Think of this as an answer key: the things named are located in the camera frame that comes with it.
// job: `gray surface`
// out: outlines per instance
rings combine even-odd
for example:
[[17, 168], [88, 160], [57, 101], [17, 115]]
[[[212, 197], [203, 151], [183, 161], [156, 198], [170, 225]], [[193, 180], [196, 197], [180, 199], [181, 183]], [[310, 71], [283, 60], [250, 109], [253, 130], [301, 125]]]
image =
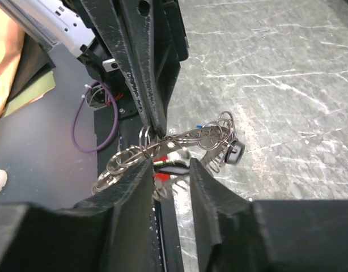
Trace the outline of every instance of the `gray surface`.
[[[180, 132], [235, 114], [247, 153], [218, 180], [240, 196], [348, 198], [348, 5], [181, 0], [190, 44], [168, 111]], [[186, 271], [198, 271], [189, 194], [176, 188]]]
[[[96, 154], [84, 154], [71, 142], [70, 129], [91, 83], [84, 66], [59, 45], [50, 56], [57, 87], [42, 99], [0, 119], [0, 169], [8, 182], [1, 201], [30, 201], [46, 207], [71, 207], [91, 195]], [[76, 128], [78, 141], [96, 146], [93, 111], [84, 108]]]

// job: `screw hole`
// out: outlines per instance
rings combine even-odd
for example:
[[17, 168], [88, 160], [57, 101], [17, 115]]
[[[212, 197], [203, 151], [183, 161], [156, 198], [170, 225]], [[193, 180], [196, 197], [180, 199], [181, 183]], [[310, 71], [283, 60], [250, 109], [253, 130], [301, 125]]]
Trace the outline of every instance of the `screw hole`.
[[138, 9], [141, 16], [146, 17], [149, 15], [149, 12], [150, 12], [150, 4], [146, 2], [145, 0], [140, 0]]

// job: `silver metal piece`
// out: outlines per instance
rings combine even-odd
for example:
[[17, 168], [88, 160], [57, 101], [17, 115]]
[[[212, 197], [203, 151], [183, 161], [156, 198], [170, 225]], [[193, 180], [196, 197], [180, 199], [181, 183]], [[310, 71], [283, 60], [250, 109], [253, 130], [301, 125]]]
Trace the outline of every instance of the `silver metal piece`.
[[[130, 166], [147, 158], [155, 160], [174, 151], [182, 150], [184, 158], [190, 159], [191, 154], [188, 147], [192, 146], [199, 146], [207, 151], [200, 162], [213, 176], [220, 172], [224, 165], [225, 155], [236, 138], [234, 117], [227, 111], [222, 112], [217, 120], [208, 122], [202, 128], [166, 136], [160, 140], [156, 138], [151, 141], [149, 131], [150, 127], [144, 126], [139, 133], [138, 146], [131, 146], [110, 158], [107, 163], [107, 171], [99, 176], [96, 186], [94, 186], [96, 193], [107, 188], [110, 184], [116, 183]], [[155, 180], [154, 199], [170, 197], [172, 185], [177, 184], [180, 180], [183, 180], [182, 176], [166, 182]]]
[[111, 72], [119, 68], [118, 64], [116, 63], [116, 59], [114, 58], [103, 61], [102, 66], [104, 66], [106, 72]]

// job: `marble surface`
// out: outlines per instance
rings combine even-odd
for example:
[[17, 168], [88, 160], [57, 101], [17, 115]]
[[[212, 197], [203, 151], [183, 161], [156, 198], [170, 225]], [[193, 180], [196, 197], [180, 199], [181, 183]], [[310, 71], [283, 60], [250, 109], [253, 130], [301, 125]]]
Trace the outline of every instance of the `marble surface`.
[[[348, 198], [348, 4], [180, 3], [190, 59], [169, 106], [169, 131], [229, 110], [247, 151], [220, 182], [247, 199]], [[185, 271], [198, 271], [190, 195], [176, 190]]]

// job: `orange cloth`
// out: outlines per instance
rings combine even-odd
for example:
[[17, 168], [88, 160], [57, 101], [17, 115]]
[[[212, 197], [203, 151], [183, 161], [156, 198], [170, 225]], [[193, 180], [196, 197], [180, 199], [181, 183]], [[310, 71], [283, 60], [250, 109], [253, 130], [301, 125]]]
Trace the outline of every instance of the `orange cloth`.
[[0, 114], [18, 68], [24, 31], [0, 9]]

